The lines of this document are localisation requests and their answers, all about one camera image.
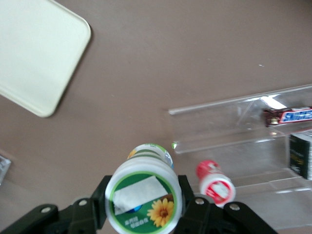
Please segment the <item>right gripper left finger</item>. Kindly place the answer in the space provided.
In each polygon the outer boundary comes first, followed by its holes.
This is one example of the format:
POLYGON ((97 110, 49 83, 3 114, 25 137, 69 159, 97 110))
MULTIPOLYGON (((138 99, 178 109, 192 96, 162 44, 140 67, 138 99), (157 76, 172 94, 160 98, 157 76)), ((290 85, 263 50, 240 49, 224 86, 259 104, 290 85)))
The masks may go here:
POLYGON ((23 215, 2 234, 95 234, 105 220, 105 190, 112 177, 104 176, 90 197, 83 197, 67 208, 42 204, 23 215))

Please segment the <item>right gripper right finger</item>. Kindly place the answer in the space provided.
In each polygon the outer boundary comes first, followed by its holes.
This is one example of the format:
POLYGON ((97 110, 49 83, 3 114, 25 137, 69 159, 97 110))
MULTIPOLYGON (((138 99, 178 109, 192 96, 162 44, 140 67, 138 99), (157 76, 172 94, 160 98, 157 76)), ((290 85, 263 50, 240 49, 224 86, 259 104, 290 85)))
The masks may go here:
POLYGON ((183 212, 175 234, 275 234, 275 231, 249 206, 227 203, 223 208, 195 196, 186 175, 178 176, 183 212))

